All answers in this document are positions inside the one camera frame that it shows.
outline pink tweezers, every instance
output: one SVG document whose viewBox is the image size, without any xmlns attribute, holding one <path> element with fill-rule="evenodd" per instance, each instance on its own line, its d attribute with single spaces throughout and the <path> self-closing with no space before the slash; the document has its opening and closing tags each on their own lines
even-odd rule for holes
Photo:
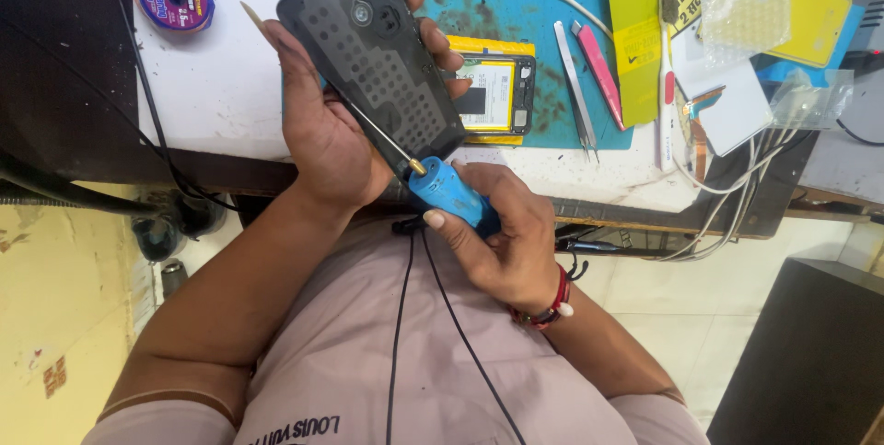
<svg viewBox="0 0 884 445">
<path fill-rule="evenodd" d="M 592 29 L 589 25 L 580 26 L 580 23 L 577 21 L 574 21 L 571 25 L 571 32 L 574 32 L 574 35 L 577 36 L 577 40 L 580 42 L 580 49 L 583 50 L 583 55 L 586 57 L 586 61 L 589 62 L 592 75 L 596 78 L 596 82 L 599 83 L 599 89 L 601 89 L 602 95 L 605 97 L 614 123 L 617 124 L 618 129 L 625 131 L 623 113 L 620 109 L 620 92 L 617 91 L 617 85 L 613 82 L 611 70 L 607 67 L 607 62 L 602 55 L 601 48 L 599 48 L 599 43 L 596 41 L 596 36 L 592 35 Z"/>
</svg>

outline bubble wrap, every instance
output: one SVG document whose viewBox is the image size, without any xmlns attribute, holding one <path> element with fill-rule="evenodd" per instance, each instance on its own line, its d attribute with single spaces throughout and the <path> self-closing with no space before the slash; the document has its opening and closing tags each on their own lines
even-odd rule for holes
<svg viewBox="0 0 884 445">
<path fill-rule="evenodd" d="M 710 68 L 733 64 L 790 39 L 790 0 L 700 0 Z"/>
</svg>

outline blue electric screwdriver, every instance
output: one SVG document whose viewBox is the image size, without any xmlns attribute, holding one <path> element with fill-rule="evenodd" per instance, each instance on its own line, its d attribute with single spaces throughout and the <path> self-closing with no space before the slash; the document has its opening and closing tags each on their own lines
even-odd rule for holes
<svg viewBox="0 0 884 445">
<path fill-rule="evenodd" d="M 412 170 L 411 176 L 408 178 L 408 189 L 412 193 L 430 205 L 466 220 L 476 229 L 476 233 L 482 239 L 500 232 L 500 217 L 497 211 L 492 208 L 487 198 L 464 184 L 453 167 L 438 157 L 427 157 L 419 162 L 402 149 L 396 141 L 393 141 L 340 91 L 337 91 L 337 95 L 344 100 L 350 111 L 356 112 L 362 120 L 408 160 L 408 166 Z"/>
</svg>

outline beaded bracelet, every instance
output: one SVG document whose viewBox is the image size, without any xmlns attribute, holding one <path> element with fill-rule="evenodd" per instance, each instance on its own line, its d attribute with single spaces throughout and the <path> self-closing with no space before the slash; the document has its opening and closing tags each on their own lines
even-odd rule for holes
<svg viewBox="0 0 884 445">
<path fill-rule="evenodd" d="M 571 283 L 568 281 L 565 270 L 561 265 L 558 266 L 558 271 L 558 292 L 550 308 L 535 316 L 531 316 L 510 307 L 509 314 L 513 317 L 513 321 L 516 324 L 542 331 L 560 317 L 574 315 L 574 308 L 568 304 L 568 300 L 571 297 Z"/>
</svg>

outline forearm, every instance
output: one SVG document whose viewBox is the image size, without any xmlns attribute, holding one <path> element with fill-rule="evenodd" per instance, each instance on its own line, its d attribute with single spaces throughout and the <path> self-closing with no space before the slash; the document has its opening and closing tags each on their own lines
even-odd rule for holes
<svg viewBox="0 0 884 445">
<path fill-rule="evenodd" d="M 574 315 L 544 330 L 556 350 L 606 398 L 625 394 L 680 394 L 669 374 L 638 341 L 589 296 L 571 288 Z"/>
<path fill-rule="evenodd" d="M 296 182 L 153 315 L 110 402 L 174 387 L 239 407 L 249 368 L 351 216 Z"/>
</svg>

